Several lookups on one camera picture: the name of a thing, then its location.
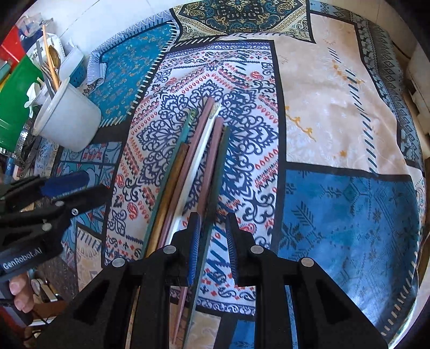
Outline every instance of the chopstick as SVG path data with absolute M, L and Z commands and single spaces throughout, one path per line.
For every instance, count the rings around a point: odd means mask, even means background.
M 148 243 L 148 248 L 146 250 L 145 257 L 148 257 L 157 249 L 158 240 L 160 239 L 161 229 L 164 224 L 164 218 L 166 218 L 167 210 L 169 208 L 170 200 L 172 199 L 173 191 L 175 190 L 176 182 L 178 181 L 181 168 L 184 164 L 185 157 L 187 155 L 188 148 L 190 146 L 185 143 L 181 143 L 179 151 L 176 154 L 175 160 L 170 170 L 169 178 L 160 200 L 160 205 L 157 210 L 157 215 L 154 220 L 154 225 L 151 231 L 150 240 Z
M 224 119 L 222 117 L 216 118 L 215 125 L 212 132 L 212 140 L 209 145 L 209 152 L 206 160 L 205 174 L 203 175 L 202 188 L 200 190 L 199 201 L 197 202 L 197 213 L 200 215 L 202 219 L 206 211 L 209 187 L 212 181 L 212 175 L 215 168 L 215 159 L 216 159 L 216 154 L 218 152 L 218 146 L 221 141 L 223 123 L 224 123 Z M 179 303 L 178 303 L 179 310 L 176 313 L 175 331 L 173 332 L 172 344 L 175 344 L 176 337 L 178 335 L 179 325 L 181 323 L 181 317 L 184 311 L 187 290 L 188 290 L 188 287 L 181 287 L 181 294 L 179 296 Z
M 42 71 L 43 79 L 45 80 L 46 88 L 48 89 L 49 96 L 51 97 L 51 100 L 54 98 L 54 92 L 51 88 L 51 82 L 49 81 L 48 76 L 45 74 L 45 71 L 42 69 L 43 61 L 42 61 L 42 48 L 40 47 L 39 40 L 36 41 L 36 49 L 37 49 L 37 56 L 39 58 L 39 65 L 40 70 Z
M 173 192 L 172 200 L 169 205 L 169 210 L 167 211 L 166 218 L 164 220 L 163 228 L 161 230 L 160 239 L 158 241 L 157 249 L 164 247 L 164 243 L 166 242 L 167 235 L 169 233 L 170 225 L 173 220 L 173 214 L 175 212 L 175 208 L 178 204 L 179 196 L 181 195 L 182 188 L 185 183 L 185 179 L 190 170 L 191 162 L 193 161 L 194 154 L 197 149 L 197 145 L 199 143 L 200 137 L 202 136 L 203 129 L 205 128 L 206 121 L 209 117 L 209 113 L 214 105 L 215 100 L 212 97 L 209 97 L 206 101 L 205 107 L 200 115 L 199 122 L 196 127 L 196 131 L 194 133 L 193 138 L 191 139 L 190 148 L 188 149 L 187 156 L 185 157 L 184 165 L 182 166 L 181 173 L 179 174 L 178 182 L 176 183 L 175 191 Z
M 185 143 L 187 138 L 188 138 L 188 133 L 190 132 L 190 127 L 191 127 L 192 122 L 194 121 L 194 118 L 196 117 L 196 114 L 197 114 L 197 110 L 195 110 L 195 109 L 191 109 L 188 112 L 187 118 L 185 120 L 185 124 L 182 128 L 182 131 L 181 131 L 181 134 L 179 135 L 179 138 L 176 141 L 176 146 L 175 146 L 175 149 L 173 150 L 172 157 L 169 161 L 169 165 L 167 166 L 166 172 L 164 174 L 164 178 L 161 181 L 160 192 L 158 194 L 157 200 L 155 201 L 155 205 L 154 205 L 153 211 L 152 211 L 153 213 L 152 213 L 151 218 L 149 220 L 149 224 L 148 224 L 146 234 L 145 234 L 145 237 L 148 236 L 148 239 L 149 239 L 149 242 L 147 244 L 145 244 L 146 245 L 145 257 L 148 257 L 152 252 L 154 252 L 157 249 L 158 241 L 160 239 L 162 224 L 161 224 L 161 226 L 159 226 L 157 228 L 157 229 L 160 229 L 160 231 L 156 231 L 155 221 L 161 220 L 161 218 L 159 217 L 158 211 L 161 210 L 162 200 L 164 200 L 164 196 L 167 193 L 167 188 L 166 188 L 167 182 L 169 181 L 169 178 L 172 175 L 171 172 L 173 171 L 173 164 L 174 164 L 174 161 L 176 161 L 176 157 L 179 153 L 179 149 L 180 149 L 182 143 Z M 179 171 L 181 171 L 183 164 L 184 164 L 184 161 L 182 161 L 182 164 L 181 164 L 181 167 L 179 168 Z M 176 182 L 173 185 L 173 187 L 171 189 L 169 189 L 172 192 L 170 194 L 170 199 L 172 198 L 172 194 L 175 191 L 175 185 L 176 185 Z M 165 214 L 163 214 L 163 218 L 161 220 L 161 223 L 164 223 L 164 218 L 166 217 L 166 214 L 167 214 L 167 212 Z
M 49 69 L 47 67 L 45 67 L 44 65 L 42 65 L 40 67 L 40 69 L 52 80 L 51 72 L 49 71 Z
M 184 210 L 185 204 L 190 194 L 191 187 L 193 186 L 194 179 L 197 175 L 197 170 L 199 168 L 200 162 L 202 161 L 203 154 L 206 149 L 206 145 L 208 144 L 209 138 L 211 136 L 212 129 L 215 124 L 215 119 L 216 119 L 215 117 L 218 114 L 219 108 L 220 108 L 219 103 L 214 104 L 210 112 L 210 116 L 206 121 L 205 128 L 202 132 L 202 136 L 196 147 L 196 152 L 194 154 L 193 160 L 190 165 L 190 169 L 187 173 L 187 176 L 184 181 L 184 185 L 181 189 L 181 194 L 179 196 L 178 203 L 176 205 L 175 211 L 172 216 L 172 221 L 170 223 L 168 234 L 164 242 L 165 245 L 170 244 L 170 242 L 172 241 L 173 234 L 180 229 L 179 225 L 181 224 L 182 212 Z
M 46 40 L 45 25 L 42 25 L 42 31 L 43 31 L 43 44 L 45 45 L 46 60 L 48 61 L 49 71 L 51 72 L 51 77 L 52 77 L 52 82 L 54 83 L 55 92 L 57 92 L 58 89 L 60 88 L 60 84 L 57 80 L 57 75 L 55 74 L 54 63 L 52 62 L 51 55 L 49 54 L 48 41 Z
M 202 227 L 200 244 L 204 247 L 203 249 L 199 249 L 199 253 L 197 256 L 197 270 L 198 277 L 196 278 L 197 282 L 200 282 L 203 278 L 205 261 L 209 250 L 209 245 L 211 242 L 211 234 L 213 227 L 215 226 L 215 221 L 217 220 L 217 207 L 219 204 L 219 194 L 222 187 L 222 179 L 224 177 L 225 170 L 225 162 L 227 157 L 227 148 L 230 142 L 231 135 L 231 127 L 227 126 L 223 134 L 221 136 L 221 141 L 219 142 L 219 146 L 217 149 L 217 156 L 215 161 L 215 170 L 212 176 L 212 181 L 210 185 L 210 192 L 208 195 L 207 207 L 206 207 L 206 216 Z M 190 308 L 188 313 L 188 318 L 185 324 L 185 334 L 183 339 L 184 347 L 187 345 L 188 335 L 190 334 L 190 325 L 193 322 L 193 318 L 195 316 L 195 310 L 197 305 L 199 287 L 192 288 L 192 293 L 190 297 Z

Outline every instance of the white wall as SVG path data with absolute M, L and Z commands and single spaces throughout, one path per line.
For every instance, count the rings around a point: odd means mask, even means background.
M 55 34 L 70 38 L 88 55 L 98 45 L 128 26 L 155 13 L 193 0 L 38 0 L 27 12 L 54 18 Z M 324 0 L 379 24 L 409 57 L 416 39 L 385 0 Z
M 25 14 L 54 18 L 53 32 L 63 43 L 73 40 L 89 55 L 98 45 L 130 25 L 191 0 L 38 0 Z

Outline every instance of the human hand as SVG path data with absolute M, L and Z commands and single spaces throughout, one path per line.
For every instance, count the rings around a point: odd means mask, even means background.
M 15 296 L 14 304 L 18 310 L 27 313 L 34 307 L 33 290 L 27 273 L 15 276 L 9 281 L 10 292 Z

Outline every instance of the green container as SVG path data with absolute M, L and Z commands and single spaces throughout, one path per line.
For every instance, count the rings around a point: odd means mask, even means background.
M 30 110 L 24 108 L 28 101 L 30 85 L 42 78 L 41 71 L 25 55 L 18 63 L 3 89 L 0 91 L 0 147 L 15 151 L 22 127 L 28 120 Z

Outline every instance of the finger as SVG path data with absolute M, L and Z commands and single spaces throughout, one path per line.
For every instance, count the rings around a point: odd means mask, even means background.
M 33 297 L 30 297 L 27 304 L 24 306 L 24 308 L 22 308 L 22 311 L 25 313 L 28 313 L 28 312 L 32 311 L 33 308 L 34 308 L 34 300 L 33 300 Z
M 28 283 L 27 273 L 15 276 L 9 281 L 9 289 L 10 292 L 16 296 L 18 293 L 22 291 L 25 285 Z
M 27 290 L 23 290 L 15 296 L 14 304 L 18 310 L 22 310 L 25 305 L 30 301 L 30 296 L 33 298 L 33 295 L 30 294 Z

